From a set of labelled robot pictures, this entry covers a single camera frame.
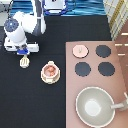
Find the pink plate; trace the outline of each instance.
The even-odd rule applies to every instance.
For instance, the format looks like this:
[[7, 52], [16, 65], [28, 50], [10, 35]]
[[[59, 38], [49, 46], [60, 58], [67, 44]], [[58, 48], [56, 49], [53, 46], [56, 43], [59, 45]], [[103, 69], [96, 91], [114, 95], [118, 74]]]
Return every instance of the pink plate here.
[[84, 45], [76, 45], [73, 48], [73, 54], [78, 58], [83, 58], [88, 55], [88, 49]]

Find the blue object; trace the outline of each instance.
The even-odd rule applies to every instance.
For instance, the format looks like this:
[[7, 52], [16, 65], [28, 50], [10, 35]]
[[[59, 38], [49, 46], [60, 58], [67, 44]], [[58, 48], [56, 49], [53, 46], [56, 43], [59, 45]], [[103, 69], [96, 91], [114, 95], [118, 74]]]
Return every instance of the blue object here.
[[19, 26], [19, 23], [16, 19], [10, 18], [7, 19], [6, 22], [4, 23], [4, 27], [7, 32], [13, 32], [15, 31]]
[[26, 48], [24, 48], [23, 50], [17, 50], [17, 54], [20, 55], [27, 55], [28, 54], [28, 50]]
[[[106, 15], [104, 10], [103, 0], [67, 0], [67, 1], [68, 1], [68, 7], [67, 7], [67, 3], [65, 4], [66, 7], [68, 8], [68, 12], [66, 12], [65, 14], [64, 12], [61, 12], [61, 14], [63, 14], [62, 16]], [[10, 10], [10, 15], [13, 16], [17, 11], [21, 11], [24, 13], [33, 13], [31, 0], [14, 0], [12, 4], [12, 9]], [[49, 14], [50, 14], [49, 11], [44, 12], [45, 16], [49, 16]]]

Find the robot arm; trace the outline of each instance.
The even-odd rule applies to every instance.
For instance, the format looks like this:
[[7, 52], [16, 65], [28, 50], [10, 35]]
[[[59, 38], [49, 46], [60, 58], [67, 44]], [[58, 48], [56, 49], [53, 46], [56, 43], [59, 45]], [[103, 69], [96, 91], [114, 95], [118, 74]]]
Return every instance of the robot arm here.
[[31, 0], [31, 2], [34, 16], [23, 12], [16, 12], [15, 15], [12, 18], [7, 19], [4, 24], [4, 30], [7, 35], [4, 46], [7, 51], [17, 51], [17, 47], [21, 47], [25, 44], [27, 45], [25, 32], [40, 36], [46, 30], [42, 0]]

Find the black table surface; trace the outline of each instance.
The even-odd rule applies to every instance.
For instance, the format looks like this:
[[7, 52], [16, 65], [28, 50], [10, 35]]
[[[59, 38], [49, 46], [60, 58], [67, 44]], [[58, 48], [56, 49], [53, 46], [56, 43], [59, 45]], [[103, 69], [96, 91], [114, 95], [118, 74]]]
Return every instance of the black table surface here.
[[[31, 54], [30, 66], [20, 67], [20, 59], [0, 50], [0, 128], [66, 128], [66, 57], [69, 41], [110, 41], [107, 16], [45, 17], [47, 29], [28, 41], [36, 41], [38, 53]], [[41, 69], [54, 61], [60, 80], [48, 85]]]

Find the black dot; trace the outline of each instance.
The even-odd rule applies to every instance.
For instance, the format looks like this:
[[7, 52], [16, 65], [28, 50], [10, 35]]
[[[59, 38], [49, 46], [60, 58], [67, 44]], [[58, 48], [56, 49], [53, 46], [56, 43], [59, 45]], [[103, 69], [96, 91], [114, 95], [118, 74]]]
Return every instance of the black dot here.
[[106, 45], [99, 45], [96, 48], [96, 54], [102, 58], [106, 58], [111, 55], [111, 49]]
[[82, 77], [87, 76], [89, 75], [90, 71], [91, 71], [91, 68], [89, 64], [87, 64], [86, 62], [79, 62], [75, 66], [75, 72], [79, 76], [82, 76]]
[[100, 74], [103, 76], [112, 76], [115, 73], [114, 66], [109, 62], [102, 62], [98, 66]]

